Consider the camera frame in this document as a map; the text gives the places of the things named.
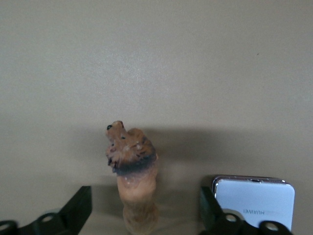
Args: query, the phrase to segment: huawei device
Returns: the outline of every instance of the huawei device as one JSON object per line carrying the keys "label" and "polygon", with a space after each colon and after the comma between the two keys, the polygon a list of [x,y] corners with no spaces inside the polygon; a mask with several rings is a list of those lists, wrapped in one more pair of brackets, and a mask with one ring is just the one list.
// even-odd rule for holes
{"label": "huawei device", "polygon": [[225,212],[235,213],[254,227],[264,220],[276,221],[291,230],[294,188],[278,178],[216,176],[214,196]]}

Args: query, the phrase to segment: hole in clip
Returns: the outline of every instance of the hole in clip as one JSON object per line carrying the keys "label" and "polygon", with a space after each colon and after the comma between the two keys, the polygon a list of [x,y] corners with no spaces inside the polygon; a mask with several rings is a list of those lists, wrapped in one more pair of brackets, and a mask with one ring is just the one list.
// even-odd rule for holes
{"label": "hole in clip", "polygon": [[227,219],[229,222],[236,222],[236,221],[237,221],[236,217],[233,216],[232,214],[226,215],[226,219]]}
{"label": "hole in clip", "polygon": [[0,231],[4,231],[9,227],[10,227],[10,224],[2,224],[2,225],[0,225]]}
{"label": "hole in clip", "polygon": [[42,222],[42,223],[46,223],[46,222],[52,220],[53,217],[54,217],[53,213],[52,214],[44,214],[43,216],[41,216],[39,218],[39,221]]}
{"label": "hole in clip", "polygon": [[278,227],[275,224],[270,223],[270,222],[266,223],[265,227],[272,231],[278,231]]}

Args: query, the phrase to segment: white device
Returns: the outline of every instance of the white device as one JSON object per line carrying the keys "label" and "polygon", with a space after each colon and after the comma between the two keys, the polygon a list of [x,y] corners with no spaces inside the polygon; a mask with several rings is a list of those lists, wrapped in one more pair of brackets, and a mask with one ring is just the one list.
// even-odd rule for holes
{"label": "white device", "polygon": [[219,175],[212,190],[225,212],[239,212],[250,225],[258,228],[260,222],[270,220],[291,230],[295,191],[284,180]]}

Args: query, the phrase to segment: beige wall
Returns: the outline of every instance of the beige wall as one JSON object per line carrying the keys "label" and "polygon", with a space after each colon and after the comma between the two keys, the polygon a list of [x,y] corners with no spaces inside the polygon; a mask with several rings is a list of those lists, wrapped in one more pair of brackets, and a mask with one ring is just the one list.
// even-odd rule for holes
{"label": "beige wall", "polygon": [[310,0],[0,1],[0,220],[25,225],[92,185],[81,234],[127,234],[104,156],[120,119],[160,155],[156,234],[197,234],[200,180],[218,173],[292,183],[293,232],[309,234],[312,12]]}

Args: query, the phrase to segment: carved wooden figure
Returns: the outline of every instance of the carved wooden figure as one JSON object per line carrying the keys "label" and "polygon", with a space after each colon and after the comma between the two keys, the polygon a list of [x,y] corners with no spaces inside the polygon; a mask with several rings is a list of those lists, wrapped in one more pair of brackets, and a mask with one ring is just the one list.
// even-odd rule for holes
{"label": "carved wooden figure", "polygon": [[158,221],[153,195],[156,190],[158,155],[150,140],[139,129],[126,131],[121,121],[107,127],[110,140],[106,156],[117,174],[123,217],[133,235],[148,235]]}

